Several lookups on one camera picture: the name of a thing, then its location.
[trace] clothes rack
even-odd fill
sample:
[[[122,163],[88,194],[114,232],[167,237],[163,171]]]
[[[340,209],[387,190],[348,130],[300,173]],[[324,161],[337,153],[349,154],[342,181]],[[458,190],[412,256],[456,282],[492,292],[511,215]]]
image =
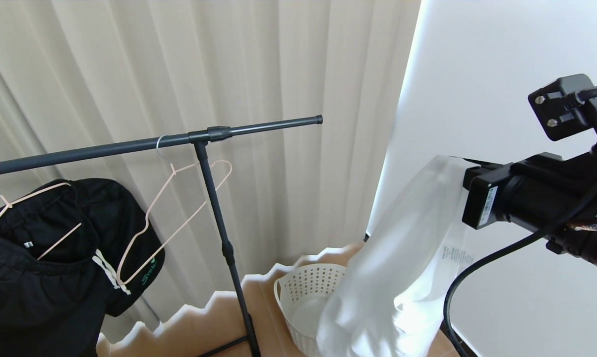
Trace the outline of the clothes rack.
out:
[[[252,357],[261,356],[261,352],[257,343],[257,336],[255,334],[254,325],[252,323],[252,318],[248,314],[248,309],[246,307],[246,302],[243,296],[243,290],[241,289],[241,281],[237,272],[237,266],[235,265],[235,253],[233,250],[233,245],[230,243],[230,240],[228,239],[228,233],[226,233],[226,225],[224,224],[224,218],[222,217],[219,199],[217,198],[217,192],[215,192],[215,184],[213,183],[213,176],[210,172],[210,165],[208,164],[208,153],[206,152],[206,145],[208,145],[209,142],[225,140],[227,138],[230,138],[231,136],[236,135],[246,135],[251,133],[258,133],[261,131],[270,131],[276,129],[292,128],[295,126],[322,123],[323,116],[318,115],[309,118],[280,120],[274,122],[267,122],[263,124],[238,126],[235,128],[231,128],[230,126],[212,126],[205,130],[191,131],[189,133],[177,135],[166,135],[163,136],[162,139],[160,139],[160,147],[192,144],[195,148],[197,158],[199,159],[199,165],[201,167],[202,176],[204,177],[206,191],[208,192],[208,198],[210,199],[210,205],[212,206],[213,215],[215,216],[215,222],[217,223],[217,229],[219,230],[219,237],[221,238],[222,242],[222,253],[224,255],[224,258],[226,259],[226,264],[228,264],[228,269],[230,271],[231,278],[233,279],[233,285],[235,286],[237,300],[239,301],[239,307],[241,308],[243,322],[246,327],[246,335],[244,337],[240,337],[238,339],[235,339],[234,341],[230,341],[229,343],[217,347],[212,351],[208,351],[207,353],[204,353],[199,357],[209,357],[215,355],[221,351],[227,350],[228,348],[231,348],[245,341],[248,341]],[[128,142],[120,142],[115,144],[84,147],[82,149],[52,152],[49,154],[30,156],[28,158],[1,161],[0,175],[9,174],[11,172],[36,169],[38,167],[46,167],[50,165],[70,163],[74,161],[102,158],[104,156],[124,154],[127,152],[146,151],[150,149],[155,149],[157,142],[158,138],[147,138]]]

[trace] robotic arm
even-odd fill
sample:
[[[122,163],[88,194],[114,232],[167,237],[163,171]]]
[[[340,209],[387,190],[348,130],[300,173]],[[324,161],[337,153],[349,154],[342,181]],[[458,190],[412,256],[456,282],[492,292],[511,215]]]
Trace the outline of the robotic arm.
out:
[[[597,86],[586,75],[559,78],[528,95],[528,100],[550,140],[591,128],[597,135]],[[547,152],[506,165],[468,161],[478,166],[464,174],[469,194],[462,221],[475,229],[512,222],[533,233],[468,267],[449,287],[444,321],[463,357],[466,352],[450,324],[450,302],[473,271],[541,238],[547,239],[550,251],[597,266],[597,142],[590,151],[566,161]]]

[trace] green logo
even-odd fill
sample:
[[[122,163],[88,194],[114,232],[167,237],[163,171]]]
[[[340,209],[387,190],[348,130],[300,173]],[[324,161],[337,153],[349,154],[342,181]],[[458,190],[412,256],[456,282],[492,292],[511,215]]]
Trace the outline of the green logo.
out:
[[[151,276],[151,273],[153,273],[153,269],[155,269],[156,265],[158,265],[157,260],[155,260],[155,258],[151,259],[151,267],[149,267],[149,271],[142,276],[142,285],[145,285],[149,281],[149,276]]]

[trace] pink clothes hanger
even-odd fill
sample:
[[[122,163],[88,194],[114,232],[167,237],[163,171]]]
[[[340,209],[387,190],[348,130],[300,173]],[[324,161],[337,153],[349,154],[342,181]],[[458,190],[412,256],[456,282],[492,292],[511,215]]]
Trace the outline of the pink clothes hanger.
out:
[[[159,145],[160,145],[160,139],[162,139],[163,136],[161,136],[160,138],[158,138],[158,143],[156,144],[156,150],[158,151],[158,155],[160,155],[161,158],[168,160],[167,158],[165,158],[164,156],[162,156],[162,154],[160,154],[160,149],[159,149]],[[221,182],[219,183],[219,185],[217,185],[215,187],[215,190],[219,189],[219,187],[221,187],[221,185],[223,185],[223,183],[226,181],[226,179],[228,179],[228,176],[230,176],[230,174],[232,174],[233,172],[233,165],[226,160],[217,160],[214,163],[212,163],[212,165],[210,165],[210,167],[214,167],[216,163],[227,163],[230,167],[228,174],[226,174],[226,176],[224,177],[223,180],[221,180]],[[160,253],[160,251],[162,249],[164,249],[164,247],[170,242],[171,239],[173,239],[173,237],[175,237],[179,231],[181,231],[181,229],[183,229],[188,222],[190,222],[190,220],[195,217],[195,215],[197,215],[197,213],[199,213],[199,211],[201,211],[201,209],[206,205],[206,203],[208,203],[208,200],[204,201],[204,203],[201,204],[201,206],[199,206],[199,208],[197,208],[197,210],[190,216],[188,217],[188,219],[171,235],[171,237],[169,237],[167,240],[164,241],[164,243],[162,244],[162,246],[160,246],[160,248],[158,248],[153,254],[151,254],[151,256],[149,258],[147,258],[147,260],[144,262],[144,264],[142,264],[136,271],[135,273],[131,274],[131,276],[127,279],[124,280],[124,282],[122,281],[122,279],[120,278],[121,276],[121,271],[122,271],[122,265],[124,264],[124,260],[126,260],[126,255],[129,253],[129,250],[131,249],[131,246],[133,246],[133,243],[135,242],[135,239],[138,238],[142,233],[146,232],[147,229],[149,229],[149,213],[151,213],[151,209],[153,209],[153,206],[155,205],[155,203],[158,201],[158,198],[160,198],[160,196],[162,195],[162,192],[164,192],[164,189],[166,189],[167,185],[169,185],[169,183],[171,182],[171,180],[174,178],[174,176],[176,176],[176,174],[178,174],[178,172],[182,172],[184,170],[190,169],[196,165],[198,165],[198,163],[194,163],[192,165],[189,165],[187,167],[183,167],[181,169],[176,170],[176,168],[173,166],[173,163],[171,161],[169,161],[169,165],[171,167],[171,176],[169,176],[169,179],[164,183],[164,185],[162,186],[162,189],[160,189],[160,192],[158,192],[158,195],[153,199],[153,202],[151,203],[151,205],[149,206],[149,208],[146,210],[146,215],[144,216],[144,228],[139,231],[138,233],[136,233],[133,238],[131,238],[131,241],[129,242],[129,244],[126,246],[126,249],[124,250],[124,254],[122,254],[122,259],[120,259],[120,264],[118,264],[118,270],[116,273],[116,280],[118,282],[118,284],[123,287],[124,289],[126,289],[126,284],[128,282],[130,282],[131,280],[133,280],[133,278],[135,278],[135,276],[137,276],[138,273],[140,273],[140,271],[147,265],[149,264],[149,262],[151,262],[151,259],[153,259],[156,255],[158,255],[158,253]]]
[[[21,197],[20,199],[17,199],[16,201],[10,202],[8,201],[1,193],[0,193],[0,197],[1,200],[3,200],[3,202],[5,203],[5,206],[3,207],[3,210],[1,210],[0,212],[0,218],[4,215],[4,213],[6,213],[7,210],[9,210],[10,208],[12,208],[14,205],[16,205],[19,202],[25,201],[27,199],[30,199],[38,194],[42,194],[43,192],[47,192],[49,190],[58,188],[60,186],[71,186],[69,183],[67,182],[61,182],[61,183],[57,183],[56,185],[51,185],[50,187],[45,187],[42,190],[38,190],[36,192],[32,192],[31,194],[28,194],[27,196]],[[47,253],[49,253],[52,249],[54,249],[55,246],[57,246],[60,242],[62,242],[65,238],[67,238],[69,235],[71,235],[72,233],[74,233],[74,231],[76,229],[78,229],[80,226],[82,225],[82,223],[77,224],[74,228],[70,229],[69,232],[67,232],[66,235],[64,235],[62,238],[60,238],[57,242],[54,243],[54,245],[52,245],[50,248],[48,248],[42,255],[40,255],[40,257],[36,258],[36,260],[41,260],[41,258],[45,257],[45,255]]]

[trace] white garment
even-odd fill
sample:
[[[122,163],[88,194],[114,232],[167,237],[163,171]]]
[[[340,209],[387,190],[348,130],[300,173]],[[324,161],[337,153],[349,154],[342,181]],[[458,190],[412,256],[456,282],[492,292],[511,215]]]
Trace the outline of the white garment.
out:
[[[463,251],[464,171],[436,156],[396,198],[348,264],[319,321],[324,357],[423,357],[442,321],[450,283],[472,257]]]

